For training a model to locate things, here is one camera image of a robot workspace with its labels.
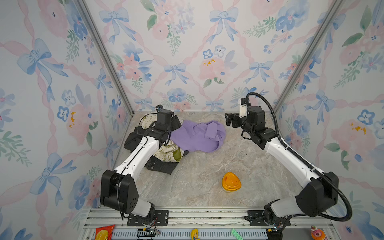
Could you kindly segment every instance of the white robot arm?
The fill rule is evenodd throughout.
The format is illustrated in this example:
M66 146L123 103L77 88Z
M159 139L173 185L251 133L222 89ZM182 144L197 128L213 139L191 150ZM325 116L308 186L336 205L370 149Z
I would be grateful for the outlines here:
M275 130L265 127L265 112L259 106L251 106L248 99L250 95L256 95L267 103L275 122ZM101 181L102 205L125 214L141 216L142 222L148 224L154 221L154 205L139 198L135 181L149 158L167 141L171 131L181 126L173 112L162 109L161 105L156 108L158 117L155 125L145 129L144 136L131 155L114 171L105 171ZM298 215L320 215L335 221L347 221L352 217L352 208L338 189L338 177L332 172L324 173L288 146L280 137L276 116L263 96L249 93L242 98L240 113L241 115L226 113L227 126L241 127L241 136L244 139L252 140L262 150L275 157L303 187L295 197L278 199L264 206L262 219L267 224L273 225L282 219L285 220L286 216ZM244 137L244 132L247 132L250 138ZM337 203L338 195L346 205L347 215L339 218L323 214L322 212Z

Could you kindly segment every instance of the marble floor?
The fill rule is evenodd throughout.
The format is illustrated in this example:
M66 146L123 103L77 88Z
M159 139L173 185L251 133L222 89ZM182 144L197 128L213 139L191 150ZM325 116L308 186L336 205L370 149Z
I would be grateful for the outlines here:
M138 125L146 112L136 112L130 129ZM194 122L217 120L225 125L224 113L180 112L180 119ZM273 127L266 116L267 127ZM274 157L251 140L241 138L241 129L225 126L223 146L213 152L190 152L183 157L171 175L144 168L136 182L140 197L156 206L263 207L270 201L295 196L301 186L294 176ZM122 148L117 164L129 151ZM225 173L236 174L242 187L227 192L222 187Z

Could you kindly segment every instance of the black cable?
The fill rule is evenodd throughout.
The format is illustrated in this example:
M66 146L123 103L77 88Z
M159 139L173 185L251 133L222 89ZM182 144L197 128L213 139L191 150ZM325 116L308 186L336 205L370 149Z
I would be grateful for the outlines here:
M302 158L295 150L292 148L288 147L288 145L285 144L285 142L281 139L280 133L279 133L279 127L277 123L277 118L276 114L271 106L271 104L268 102L265 97L263 97L259 93L248 93L247 96L245 97L245 101L247 106L249 106L249 96L254 95L256 97L259 97L261 100L265 102L265 104L268 106L269 110L271 111L272 119L273 119L273 124L275 126L275 132L276 132L276 137L280 141L280 143L285 147L289 152L291 152L297 159L299 159L302 163L304 163L309 169L311 169L314 173L316 173L322 180L327 182L340 196L341 200L344 202L345 207L347 209L347 214L344 217L334 217L334 216L329 216L327 214L319 214L319 216L333 220L333 221L338 221L338 222L346 222L352 218L352 207L351 204L349 203L347 197L344 195L344 193L326 176L324 176L321 172L319 172L317 169L314 169L314 166L310 164L307 160Z
M155 229L153 230L153 233L155 234L155 236L156 236L156 227L157 227L157 217L156 217L156 219L155 219Z
M248 217L248 216L244 216L244 220L246 221L261 221L265 218L265 216L262 216L262 217Z
M282 227L280 230L275 231L275 233L276 233L276 232L282 232L282 231L285 229L285 227L287 226L286 223L287 223L292 217L293 217L292 215L288 216L288 217L285 219L284 223L283 223L283 227Z
M121 212L121 209L120 209L120 201L119 201L119 183L120 183L121 175L122 175L122 173L124 172L124 170L125 170L125 168L121 171L121 174L119 175L118 187L117 187L118 207L119 207L119 212L120 212L120 216L121 216L121 220L122 220L122 221L124 221L124 218L123 218L123 213Z
M139 122L138 127L140 126L140 123L141 123L141 121L143 120L143 118L145 118L146 116L151 115L151 114L157 114L157 113L148 113L147 115L145 115L144 117L142 117L141 120L140 120L140 122Z
M117 192L117 199L118 199L119 212L120 212L120 216L121 216L121 220L122 220L122 221L124 221L124 218L128 218L128 217L126 217L126 216L124 215L124 213L123 213L123 212L121 211L121 209L120 209L120 201L119 201L119 183L120 183L120 178L121 178L121 176L122 176L122 173L125 171L126 167L130 165L130 163L135 159L135 157L138 155L138 153L139 153L142 149L143 149L143 147L141 147L141 148L137 151L137 153L135 154L135 156L133 156L133 158L131 159L131 161L124 167L124 169L121 171L121 174L119 175L119 179L118 179L118 187L117 187L116 192Z

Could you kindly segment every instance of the orange plastic container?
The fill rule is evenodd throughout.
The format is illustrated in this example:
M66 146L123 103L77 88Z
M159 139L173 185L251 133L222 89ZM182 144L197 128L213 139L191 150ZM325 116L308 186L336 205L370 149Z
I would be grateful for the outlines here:
M223 177L223 188L227 191L233 192L241 188L240 179L233 173L227 172Z

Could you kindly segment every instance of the purple cloth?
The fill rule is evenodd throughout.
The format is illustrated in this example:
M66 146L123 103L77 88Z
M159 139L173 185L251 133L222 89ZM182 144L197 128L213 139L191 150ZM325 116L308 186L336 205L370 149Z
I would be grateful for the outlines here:
M196 123L185 120L172 132L170 139L184 151L214 152L223 145L225 128L217 121Z

